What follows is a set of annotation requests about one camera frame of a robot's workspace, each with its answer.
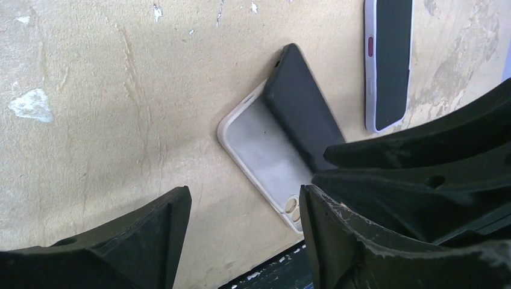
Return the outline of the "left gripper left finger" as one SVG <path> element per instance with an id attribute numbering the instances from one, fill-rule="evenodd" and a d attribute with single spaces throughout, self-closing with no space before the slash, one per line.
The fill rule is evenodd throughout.
<path id="1" fill-rule="evenodd" d="M 48 247 L 1 252 L 2 288 L 172 288 L 189 223 L 189 188 Z"/>

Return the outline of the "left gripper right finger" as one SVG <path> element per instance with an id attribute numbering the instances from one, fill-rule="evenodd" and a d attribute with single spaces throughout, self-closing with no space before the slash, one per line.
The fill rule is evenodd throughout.
<path id="1" fill-rule="evenodd" d="M 510 241 L 458 249 L 388 230 L 315 185 L 299 194 L 315 288 L 509 288 Z"/>

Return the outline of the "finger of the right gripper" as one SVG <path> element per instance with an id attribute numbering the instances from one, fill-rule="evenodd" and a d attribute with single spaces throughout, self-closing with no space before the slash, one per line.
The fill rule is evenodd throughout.
<path id="1" fill-rule="evenodd" d="M 404 131 L 330 146 L 341 169 L 408 169 L 451 163 L 510 142 L 510 80 L 468 105 Z"/>
<path id="2" fill-rule="evenodd" d="M 314 176 L 336 202 L 433 244 L 510 238 L 510 145 L 414 169 L 337 169 Z"/>

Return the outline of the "lavender phone case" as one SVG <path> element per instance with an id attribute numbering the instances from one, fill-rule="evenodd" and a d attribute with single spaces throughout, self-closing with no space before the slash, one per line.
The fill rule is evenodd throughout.
<path id="1" fill-rule="evenodd" d="M 392 126 L 377 131 L 375 128 L 375 113 L 376 113 L 376 3 L 377 1 L 365 1 L 364 3 L 364 58 L 365 58 L 365 127 L 368 131 L 373 133 L 382 132 Z M 412 60 L 412 40 L 413 40 L 413 18 L 412 18 L 412 38 L 410 50 L 410 74 L 411 74 L 411 60 Z"/>

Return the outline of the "black phone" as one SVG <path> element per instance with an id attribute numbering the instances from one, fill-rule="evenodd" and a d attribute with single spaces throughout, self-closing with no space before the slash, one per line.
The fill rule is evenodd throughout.
<path id="1" fill-rule="evenodd" d="M 296 43 L 283 48 L 263 100 L 312 173 L 336 168 L 324 152 L 345 139 Z"/>
<path id="2" fill-rule="evenodd" d="M 375 12 L 375 128 L 382 131 L 400 121 L 407 109 L 413 1 L 377 1 Z"/>

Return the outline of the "white phone case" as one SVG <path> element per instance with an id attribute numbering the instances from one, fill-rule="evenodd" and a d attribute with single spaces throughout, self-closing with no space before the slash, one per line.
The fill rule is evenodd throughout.
<path id="1" fill-rule="evenodd" d="M 312 173 L 266 108 L 259 84 L 219 123 L 217 138 L 240 170 L 297 234 L 303 232 L 299 191 Z"/>

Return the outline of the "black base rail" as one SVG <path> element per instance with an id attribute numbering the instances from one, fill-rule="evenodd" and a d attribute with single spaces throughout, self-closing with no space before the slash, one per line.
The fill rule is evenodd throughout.
<path id="1" fill-rule="evenodd" d="M 220 289 L 313 288 L 312 271 L 304 241 L 282 251 Z"/>

